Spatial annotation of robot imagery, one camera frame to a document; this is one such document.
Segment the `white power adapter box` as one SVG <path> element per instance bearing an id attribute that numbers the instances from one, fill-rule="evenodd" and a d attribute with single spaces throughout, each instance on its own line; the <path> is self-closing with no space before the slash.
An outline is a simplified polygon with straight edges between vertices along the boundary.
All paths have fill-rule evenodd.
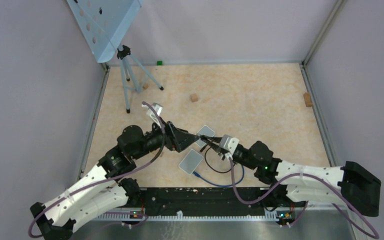
<path id="1" fill-rule="evenodd" d="M 214 137 L 216 135 L 216 132 L 210 128 L 208 125 L 204 125 L 200 130 L 197 131 L 196 133 L 197 135 L 201 136 L 201 135 L 205 135 L 205 136 L 208 136 L 208 137 Z M 195 144 L 199 147 L 199 148 L 202 148 L 206 145 L 205 142 L 203 142 L 202 140 L 197 140 L 195 142 Z"/>

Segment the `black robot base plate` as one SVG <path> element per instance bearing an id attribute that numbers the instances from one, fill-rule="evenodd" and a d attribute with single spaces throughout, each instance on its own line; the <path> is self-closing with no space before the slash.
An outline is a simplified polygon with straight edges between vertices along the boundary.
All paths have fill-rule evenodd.
<path id="1" fill-rule="evenodd" d="M 263 200 L 244 204 L 229 187 L 149 187 L 142 188 L 122 208 L 143 211 L 151 217 L 175 216 L 179 211 L 186 217 L 259 217 L 305 205 L 303 201 L 292 202 L 285 192 L 284 187 L 277 187 Z"/>

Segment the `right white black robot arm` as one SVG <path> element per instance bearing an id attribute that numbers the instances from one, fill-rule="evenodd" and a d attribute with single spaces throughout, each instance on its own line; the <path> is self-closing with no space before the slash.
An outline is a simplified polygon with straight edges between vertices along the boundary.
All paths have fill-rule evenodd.
<path id="1" fill-rule="evenodd" d="M 273 192 L 279 206 L 291 201 L 347 204 L 364 216 L 379 216 L 382 182 L 357 162 L 334 167 L 301 165 L 274 157 L 273 151 L 259 140 L 246 148 L 229 135 L 201 135 L 199 139 L 227 160 L 254 170 L 260 182 L 283 185 Z"/>

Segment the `grey network switch box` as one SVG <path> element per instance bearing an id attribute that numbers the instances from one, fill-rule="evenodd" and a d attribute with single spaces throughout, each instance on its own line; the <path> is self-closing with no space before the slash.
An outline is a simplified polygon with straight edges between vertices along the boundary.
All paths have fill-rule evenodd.
<path id="1" fill-rule="evenodd" d="M 178 167 L 186 174 L 191 175 L 197 169 L 203 159 L 203 155 L 201 155 L 198 151 L 191 149 L 180 161 Z"/>

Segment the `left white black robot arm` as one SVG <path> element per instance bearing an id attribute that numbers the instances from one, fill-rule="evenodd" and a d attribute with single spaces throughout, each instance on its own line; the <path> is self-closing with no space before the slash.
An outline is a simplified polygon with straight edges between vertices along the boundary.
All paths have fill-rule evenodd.
<path id="1" fill-rule="evenodd" d="M 164 148 L 178 153 L 199 140 L 197 134 L 174 126 L 170 121 L 152 123 L 144 132 L 138 125 L 129 125 L 111 148 L 80 180 L 52 200 L 36 202 L 30 207 L 34 217 L 29 226 L 31 238 L 68 240 L 79 228 L 101 214 L 122 206 L 134 207 L 141 200 L 141 190 L 130 175 L 150 163 L 137 167 L 135 161 L 156 152 L 153 163 Z M 40 234 L 32 233 L 33 226 Z"/>

